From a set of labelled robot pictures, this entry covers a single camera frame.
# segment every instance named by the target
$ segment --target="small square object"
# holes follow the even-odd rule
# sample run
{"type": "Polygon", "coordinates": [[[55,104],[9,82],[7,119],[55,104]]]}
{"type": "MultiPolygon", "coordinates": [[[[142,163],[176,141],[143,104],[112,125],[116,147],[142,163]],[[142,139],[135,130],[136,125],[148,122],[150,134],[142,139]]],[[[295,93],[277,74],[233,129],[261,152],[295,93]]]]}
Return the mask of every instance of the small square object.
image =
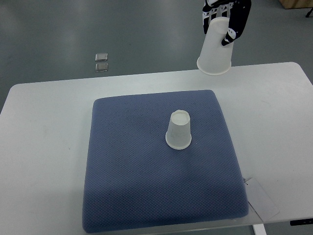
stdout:
{"type": "Polygon", "coordinates": [[[108,54],[107,53],[98,53],[96,54],[96,61],[107,61],[108,54]]]}
{"type": "Polygon", "coordinates": [[[96,72],[104,72],[108,71],[108,63],[97,63],[96,64],[96,72]]]}

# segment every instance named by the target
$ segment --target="blue cushion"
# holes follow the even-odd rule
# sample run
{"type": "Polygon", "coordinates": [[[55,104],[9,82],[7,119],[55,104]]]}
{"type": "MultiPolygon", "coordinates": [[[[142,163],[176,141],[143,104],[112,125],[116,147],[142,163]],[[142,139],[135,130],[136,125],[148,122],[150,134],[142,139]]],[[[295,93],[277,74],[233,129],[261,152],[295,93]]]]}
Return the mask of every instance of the blue cushion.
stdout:
{"type": "Polygon", "coordinates": [[[128,95],[94,102],[83,228],[87,233],[242,217],[248,203],[221,108],[210,90],[128,95]],[[192,141],[165,141],[186,110],[192,141]]]}

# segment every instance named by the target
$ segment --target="paper tag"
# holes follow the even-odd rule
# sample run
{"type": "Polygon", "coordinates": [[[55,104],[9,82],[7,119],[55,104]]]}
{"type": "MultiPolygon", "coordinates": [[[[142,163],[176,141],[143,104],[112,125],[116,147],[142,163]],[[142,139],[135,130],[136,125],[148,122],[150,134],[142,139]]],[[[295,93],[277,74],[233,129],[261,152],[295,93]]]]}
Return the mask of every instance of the paper tag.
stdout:
{"type": "Polygon", "coordinates": [[[263,222],[268,221],[279,213],[279,209],[254,178],[246,181],[245,186],[248,202],[263,222]]]}

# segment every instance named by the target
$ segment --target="plastic cup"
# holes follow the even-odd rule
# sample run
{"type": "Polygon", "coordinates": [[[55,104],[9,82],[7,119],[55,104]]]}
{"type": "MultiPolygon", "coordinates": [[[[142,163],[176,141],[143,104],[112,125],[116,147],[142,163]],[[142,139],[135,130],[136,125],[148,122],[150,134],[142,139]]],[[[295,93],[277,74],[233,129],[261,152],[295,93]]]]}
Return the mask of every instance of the plastic cup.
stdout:
{"type": "Polygon", "coordinates": [[[176,110],[171,114],[165,134],[166,143],[173,149],[181,150],[190,145],[190,116],[184,110],[176,110]]]}
{"type": "Polygon", "coordinates": [[[228,31],[228,23],[227,17],[217,17],[210,22],[201,54],[197,60],[198,68],[205,74],[221,75],[231,67],[234,43],[222,46],[222,40],[228,31]]]}

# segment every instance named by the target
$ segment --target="white plastic cup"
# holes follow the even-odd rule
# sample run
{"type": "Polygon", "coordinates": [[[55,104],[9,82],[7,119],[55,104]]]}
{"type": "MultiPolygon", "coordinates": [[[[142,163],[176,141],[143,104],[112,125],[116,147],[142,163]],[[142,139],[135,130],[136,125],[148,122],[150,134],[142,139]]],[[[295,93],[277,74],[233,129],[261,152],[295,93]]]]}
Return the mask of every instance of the white plastic cup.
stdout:
{"type": "Polygon", "coordinates": [[[200,71],[208,75],[221,75],[231,67],[234,43],[222,46],[228,31],[229,18],[217,17],[210,22],[201,54],[197,60],[200,71]]]}
{"type": "Polygon", "coordinates": [[[165,140],[171,148],[177,150],[185,149],[190,145],[190,116],[186,111],[176,110],[171,114],[165,140]]]}

